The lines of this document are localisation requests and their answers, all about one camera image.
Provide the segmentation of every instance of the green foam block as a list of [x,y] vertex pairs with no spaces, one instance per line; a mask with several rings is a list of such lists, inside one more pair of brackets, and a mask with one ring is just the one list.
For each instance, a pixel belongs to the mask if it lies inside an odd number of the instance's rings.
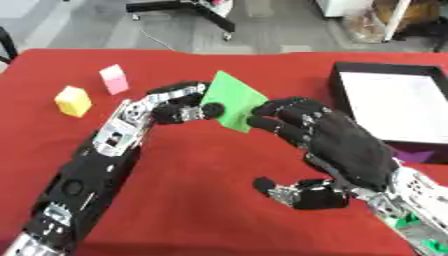
[[219,71],[210,88],[202,99],[201,106],[207,103],[221,103],[225,112],[217,118],[218,122],[229,129],[248,133],[247,117],[254,107],[268,100],[266,96],[252,89],[240,80]]

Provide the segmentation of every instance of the red table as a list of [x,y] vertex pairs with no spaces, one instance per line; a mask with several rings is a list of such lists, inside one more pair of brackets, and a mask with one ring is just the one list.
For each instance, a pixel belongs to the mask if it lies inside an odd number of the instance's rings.
[[[335,61],[437,64],[444,54],[296,53],[199,56],[141,50],[32,50],[0,75],[0,244],[19,233],[36,196],[58,167],[122,99],[225,70],[270,98],[301,95],[328,104]],[[109,96],[98,71],[126,71],[131,90]],[[94,107],[82,119],[59,113],[65,86],[85,88]],[[156,127],[143,158],[78,255],[410,255],[361,202],[349,209],[293,211],[251,188],[320,177],[301,154],[262,131],[236,133],[215,122]],[[415,165],[448,184],[447,167]]]

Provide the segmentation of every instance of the caster wheel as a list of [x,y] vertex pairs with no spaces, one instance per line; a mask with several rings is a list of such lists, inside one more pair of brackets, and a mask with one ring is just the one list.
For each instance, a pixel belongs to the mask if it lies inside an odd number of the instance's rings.
[[231,33],[224,32],[224,33],[222,34],[222,39],[223,39],[224,41],[226,41],[226,42],[229,42],[230,40],[232,40],[232,34],[231,34]]
[[132,14],[132,20],[134,20],[134,21],[139,21],[139,20],[140,20],[140,15],[138,15],[138,14]]

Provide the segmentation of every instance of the cable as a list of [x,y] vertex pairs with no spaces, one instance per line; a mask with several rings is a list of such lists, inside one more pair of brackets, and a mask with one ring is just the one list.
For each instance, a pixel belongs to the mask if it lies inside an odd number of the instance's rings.
[[151,39],[151,40],[153,40],[153,41],[156,41],[157,43],[159,43],[159,44],[165,46],[166,48],[170,49],[171,51],[176,51],[176,49],[174,49],[174,48],[171,47],[170,45],[168,45],[168,44],[164,43],[163,41],[161,41],[161,40],[159,40],[159,39],[157,39],[157,38],[155,38],[155,37],[149,35],[148,33],[146,33],[146,31],[145,31],[141,26],[140,26],[140,31],[141,31],[141,32],[143,33],[143,35],[145,35],[147,38],[149,38],[149,39]]

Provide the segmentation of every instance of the floor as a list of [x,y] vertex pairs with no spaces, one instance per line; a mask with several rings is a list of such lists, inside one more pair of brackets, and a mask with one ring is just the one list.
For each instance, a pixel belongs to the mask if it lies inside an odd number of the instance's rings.
[[[8,5],[11,0],[0,0]],[[0,25],[18,48],[164,48],[199,54],[275,54],[297,51],[429,51],[426,39],[387,44],[350,40],[340,20],[325,20],[314,0],[235,0],[229,18],[237,24],[231,42],[221,31],[188,12],[144,14],[132,21],[126,0],[14,0],[0,12]]]

